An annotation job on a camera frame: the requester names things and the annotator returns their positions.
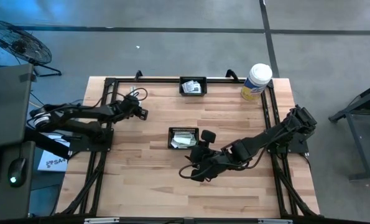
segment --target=fan grille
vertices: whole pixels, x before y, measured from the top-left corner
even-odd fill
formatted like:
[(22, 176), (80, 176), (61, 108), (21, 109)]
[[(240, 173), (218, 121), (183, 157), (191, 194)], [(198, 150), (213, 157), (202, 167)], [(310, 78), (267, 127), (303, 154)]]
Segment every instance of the fan grille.
[(50, 50), (40, 40), (4, 21), (0, 21), (0, 47), (35, 65), (45, 65), (52, 61)]

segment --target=wooden table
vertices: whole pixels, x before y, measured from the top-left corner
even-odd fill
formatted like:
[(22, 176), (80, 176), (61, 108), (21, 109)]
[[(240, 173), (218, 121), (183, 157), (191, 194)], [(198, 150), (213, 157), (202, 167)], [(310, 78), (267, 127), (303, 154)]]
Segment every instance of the wooden table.
[[(94, 105), (100, 99), (104, 79), (90, 77), (85, 105)], [(149, 110), (149, 117), (147, 121), (131, 118), (114, 124), (114, 140), (104, 168), (98, 216), (279, 217), (268, 154), (263, 155), (255, 169), (226, 171), (211, 182), (200, 183), (178, 175), (179, 168), (188, 164), (184, 156), (190, 151), (167, 149), (169, 127), (198, 127), (200, 133), (204, 129), (213, 131), (216, 141), (211, 148), (216, 150), (236, 139), (259, 134), (266, 128), (260, 99), (242, 99), (242, 85), (238, 84), (208, 84), (204, 97), (183, 97), (175, 83), (120, 83), (118, 90), (126, 94), (133, 85), (149, 92), (141, 105)], [(294, 106), (289, 79), (274, 79), (274, 89), (283, 119)], [(269, 94), (267, 97), (271, 108)], [(57, 212), (67, 208), (84, 185), (89, 156), (90, 153), (81, 152), (69, 161)], [(288, 158), (295, 189), (318, 213), (307, 162), (296, 154)], [(93, 189), (90, 192), (87, 209), (91, 207)], [(287, 211), (290, 211), (286, 191), (284, 198)]]

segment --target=black container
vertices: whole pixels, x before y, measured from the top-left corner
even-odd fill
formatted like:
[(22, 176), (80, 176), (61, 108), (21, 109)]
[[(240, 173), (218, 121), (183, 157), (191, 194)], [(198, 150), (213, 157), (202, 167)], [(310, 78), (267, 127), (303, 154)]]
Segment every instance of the black container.
[[(201, 86), (201, 93), (185, 93), (182, 84), (189, 81), (196, 81)], [(207, 93), (207, 77), (179, 77), (179, 93), (182, 96), (204, 96)]]
[(198, 128), (169, 128), (168, 129), (168, 148), (169, 149), (179, 149), (179, 148), (174, 148), (171, 145), (171, 141), (173, 139), (173, 136), (175, 133), (190, 133), (194, 134), (196, 138), (196, 144), (198, 144)]

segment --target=cylindrical canister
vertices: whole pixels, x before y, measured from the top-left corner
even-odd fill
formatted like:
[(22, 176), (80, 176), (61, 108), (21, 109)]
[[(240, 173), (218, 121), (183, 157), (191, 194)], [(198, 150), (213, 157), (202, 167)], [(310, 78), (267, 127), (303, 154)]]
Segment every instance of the cylindrical canister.
[(272, 79), (272, 69), (263, 63), (252, 66), (249, 75), (241, 89), (241, 96), (246, 100), (254, 100), (259, 97), (266, 85)]

